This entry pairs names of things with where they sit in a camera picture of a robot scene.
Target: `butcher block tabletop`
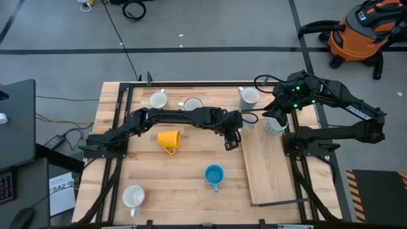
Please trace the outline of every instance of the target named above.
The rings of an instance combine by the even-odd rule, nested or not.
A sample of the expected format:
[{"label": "butcher block tabletop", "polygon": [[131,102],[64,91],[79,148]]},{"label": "butcher block tabletop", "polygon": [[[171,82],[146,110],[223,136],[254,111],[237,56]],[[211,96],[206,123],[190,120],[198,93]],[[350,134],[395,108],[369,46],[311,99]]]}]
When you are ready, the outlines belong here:
[{"label": "butcher block tabletop", "polygon": [[[119,85],[120,82],[103,84],[94,134],[103,134],[112,127]],[[169,97],[169,109],[179,109],[179,102],[197,97],[204,106],[233,111],[238,109],[237,88],[179,86],[165,87],[165,92]],[[148,108],[150,96],[160,90],[158,87],[134,88],[130,110]],[[273,99],[272,94],[260,93],[256,107],[262,108]],[[123,117],[124,111],[121,112],[119,125],[123,123]],[[298,120],[300,125],[318,128],[313,106],[298,111]],[[280,137],[264,135],[263,121],[260,120],[254,130],[243,132],[242,143],[232,151],[225,150],[223,137],[191,125],[157,124],[141,137],[131,137],[121,167],[114,224],[145,225],[148,219],[152,219],[154,225],[257,224],[259,219],[265,219],[266,223],[300,223],[298,204],[251,207],[251,204],[296,198],[291,165],[284,156]],[[181,147],[174,155],[169,155],[157,144],[158,133],[169,130],[181,132]],[[329,165],[314,157],[308,157],[307,161],[314,191],[340,218]],[[106,159],[98,158],[83,172],[72,222],[85,215],[100,193],[105,162]],[[211,164],[218,164],[224,169],[224,180],[218,193],[204,179],[205,168]],[[147,192],[147,199],[134,218],[121,200],[124,189],[131,184],[139,184]],[[109,194],[103,220],[107,220],[110,198]],[[307,217],[311,219],[309,203],[305,203],[305,207]]]}]

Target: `concrete floor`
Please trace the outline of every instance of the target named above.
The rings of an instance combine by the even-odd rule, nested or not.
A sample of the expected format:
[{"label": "concrete floor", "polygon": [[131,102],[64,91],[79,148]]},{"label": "concrete floor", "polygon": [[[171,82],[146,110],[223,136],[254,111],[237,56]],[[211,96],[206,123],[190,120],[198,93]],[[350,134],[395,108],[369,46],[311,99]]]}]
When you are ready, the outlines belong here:
[{"label": "concrete floor", "polygon": [[[294,3],[303,25],[315,20],[340,20],[353,5],[363,1],[294,0]],[[301,52],[273,52],[281,51],[277,49],[281,47],[300,47],[289,0],[250,3],[244,0],[156,0],[146,2],[146,6],[146,17],[136,23],[125,20],[120,7],[107,6],[124,44],[134,49],[129,56],[137,74],[145,75],[149,71],[155,81],[252,80],[259,74],[284,79],[292,72],[305,69]],[[10,29],[3,30],[12,15],[15,19]],[[2,0],[1,30],[2,84],[33,78],[37,95],[97,99],[104,81],[135,81],[100,1],[90,12],[83,13],[75,0]],[[306,35],[305,41],[308,47],[323,46],[316,35]],[[219,52],[184,52],[180,45],[184,48],[248,48],[244,52],[234,48]],[[277,48],[254,52],[250,49],[254,47]],[[160,48],[176,49],[169,52]],[[23,55],[10,55],[7,50],[20,50]],[[336,155],[344,181],[346,169],[407,170],[404,153],[407,141],[403,140],[407,128],[403,116],[407,112],[403,106],[407,98],[404,67],[407,54],[386,52],[384,57],[383,79],[374,81],[371,67],[345,63],[340,69],[332,70],[328,66],[329,53],[310,52],[316,75],[342,81],[356,97],[372,106],[380,106],[389,114],[384,128],[385,141],[374,145],[339,141],[342,147]],[[56,120],[92,121],[96,109],[97,102],[37,99],[37,112]],[[325,108],[325,111],[331,124],[348,125],[357,121],[340,109]],[[38,121],[37,142],[43,144],[69,128],[72,125]],[[72,133],[69,138],[74,142],[78,136]],[[67,155],[79,152],[78,149],[72,152],[66,145],[59,151]],[[347,184],[344,188],[348,194]],[[354,210],[350,211],[355,220]],[[53,224],[67,223],[70,217],[71,212],[65,213],[53,218]]]}]

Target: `black metal frame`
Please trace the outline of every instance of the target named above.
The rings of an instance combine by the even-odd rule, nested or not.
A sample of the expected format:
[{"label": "black metal frame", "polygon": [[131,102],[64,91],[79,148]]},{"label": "black metal frame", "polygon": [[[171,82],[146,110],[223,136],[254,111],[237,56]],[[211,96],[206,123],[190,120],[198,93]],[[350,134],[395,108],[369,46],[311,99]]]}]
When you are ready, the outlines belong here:
[{"label": "black metal frame", "polygon": [[[266,82],[265,86],[275,86],[278,82],[276,81],[270,81]],[[131,101],[132,101],[132,95],[133,95],[133,90],[137,87],[244,87],[244,86],[253,86],[252,81],[208,81],[208,82],[194,82],[194,81],[187,81],[187,82],[150,82],[149,85],[147,86],[146,83],[139,82],[139,83],[120,83],[119,86],[119,95],[116,103],[116,110],[114,112],[114,122],[112,128],[117,128],[118,127],[118,120],[120,118],[120,111],[121,111],[121,103],[123,101],[123,96],[124,92],[127,91],[127,101],[126,101],[126,106],[125,106],[125,116],[124,116],[124,121],[126,122],[126,119],[128,118],[130,114],[130,107],[131,107]],[[292,113],[293,116],[293,124],[294,128],[297,129],[299,126],[298,123],[298,117],[296,116],[296,113]],[[291,160],[291,169],[294,171],[293,163],[297,163],[297,159],[294,157],[290,157]],[[119,166],[119,171],[121,170],[121,163],[123,159],[118,158],[116,161],[116,166]],[[307,164],[307,159],[305,156],[300,157],[301,165],[303,168],[303,174],[304,177],[307,181],[307,183],[310,185],[312,188],[311,184],[311,179],[310,179],[310,173],[308,169],[308,164]],[[105,164],[105,171],[103,175],[103,180],[102,180],[102,187],[101,190],[103,190],[106,187],[107,181],[109,179],[109,173],[110,173],[110,168],[111,168],[111,158],[107,158],[106,164]],[[294,202],[298,203],[298,207],[300,210],[300,217],[301,220],[307,220],[307,215],[305,213],[305,205],[304,201],[308,201],[307,198],[303,198],[302,190],[301,190],[301,185],[298,180],[294,179],[294,186],[295,186],[295,191],[296,191],[296,197],[297,201],[293,200]],[[114,219],[114,214],[116,210],[116,199],[118,196],[118,186],[119,186],[120,179],[114,184],[113,186],[113,191],[111,195],[111,203],[109,206],[109,218],[108,222],[113,222]],[[311,211],[312,211],[312,218],[313,220],[319,220],[318,218],[318,212],[317,208],[314,206],[312,201],[310,201],[310,206],[311,206]],[[99,207],[99,210],[96,215],[96,223],[102,222],[102,213],[103,213],[103,208],[104,204],[102,204]],[[264,224],[264,227],[276,227],[276,224]],[[165,227],[177,227],[177,228],[182,228],[182,227],[198,227],[198,225],[165,225]],[[232,228],[259,228],[259,225],[222,225],[222,227],[232,227]]]}]

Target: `orange shop vacuum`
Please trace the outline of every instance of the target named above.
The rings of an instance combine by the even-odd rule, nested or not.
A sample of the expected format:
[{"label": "orange shop vacuum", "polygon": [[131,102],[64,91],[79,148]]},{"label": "orange shop vacuum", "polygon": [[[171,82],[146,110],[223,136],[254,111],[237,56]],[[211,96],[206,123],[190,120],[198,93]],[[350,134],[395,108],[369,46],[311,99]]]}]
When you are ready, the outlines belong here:
[{"label": "orange shop vacuum", "polygon": [[329,65],[336,69],[347,61],[374,66],[373,79],[383,71],[382,50],[394,42],[398,25],[406,19],[407,0],[370,0],[353,7],[341,21],[322,20],[304,25],[298,36],[321,32],[334,55]]}]

